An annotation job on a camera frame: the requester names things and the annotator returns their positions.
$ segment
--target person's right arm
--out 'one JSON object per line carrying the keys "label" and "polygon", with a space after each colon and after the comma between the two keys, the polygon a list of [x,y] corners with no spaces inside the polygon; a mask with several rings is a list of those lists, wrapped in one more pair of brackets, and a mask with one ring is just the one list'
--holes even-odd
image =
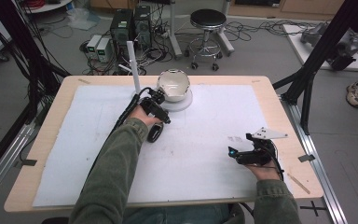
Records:
{"label": "person's right arm", "polygon": [[297,204],[292,193],[280,177],[271,161],[260,166],[246,166],[257,178],[257,197],[255,200],[255,223],[301,223]]}

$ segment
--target shoe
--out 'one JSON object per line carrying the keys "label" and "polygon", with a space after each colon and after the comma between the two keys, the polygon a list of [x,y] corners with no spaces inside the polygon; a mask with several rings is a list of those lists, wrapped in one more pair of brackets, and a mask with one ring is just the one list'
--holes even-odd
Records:
{"label": "shoe", "polygon": [[351,106],[358,108],[358,81],[347,87],[347,102]]}

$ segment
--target olive green jacket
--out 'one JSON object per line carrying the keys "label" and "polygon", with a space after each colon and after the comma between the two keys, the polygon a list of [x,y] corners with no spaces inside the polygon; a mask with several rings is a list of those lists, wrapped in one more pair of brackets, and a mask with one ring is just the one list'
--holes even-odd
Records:
{"label": "olive green jacket", "polygon": [[[147,127],[128,119],[104,143],[70,216],[70,223],[122,223]],[[257,182],[255,223],[300,223],[296,202],[284,182]],[[225,224],[243,224],[235,205]]]}

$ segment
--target wooden table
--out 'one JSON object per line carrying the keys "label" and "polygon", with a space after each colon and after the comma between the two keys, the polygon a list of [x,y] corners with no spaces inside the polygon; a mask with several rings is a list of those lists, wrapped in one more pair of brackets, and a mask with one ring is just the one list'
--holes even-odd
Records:
{"label": "wooden table", "polygon": [[[142,85],[155,86],[157,76],[140,77]],[[273,90],[267,77],[248,76],[191,76],[192,85],[251,85],[264,114],[268,127],[288,133],[288,138],[276,139],[274,143],[280,150],[280,158],[284,163],[285,172],[289,176],[292,192],[296,199],[321,198],[323,190],[309,162],[301,162],[298,157],[305,154],[296,133],[285,114],[281,102]],[[43,210],[62,210],[68,207],[32,207],[37,193],[44,165],[48,154],[54,146],[59,129],[72,103],[76,89],[81,85],[133,85],[132,77],[67,77],[48,112],[34,145],[28,155],[28,160],[36,160],[35,166],[23,166],[21,172],[7,197],[5,210],[8,212],[31,212]]]}

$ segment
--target bowl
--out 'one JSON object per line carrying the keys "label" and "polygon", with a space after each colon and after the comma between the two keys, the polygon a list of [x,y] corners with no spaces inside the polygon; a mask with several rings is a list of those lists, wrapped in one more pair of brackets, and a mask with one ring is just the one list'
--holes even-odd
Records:
{"label": "bowl", "polygon": [[185,72],[178,69],[169,69],[162,72],[157,81],[159,90],[164,91],[165,100],[179,102],[186,98],[190,80]]}

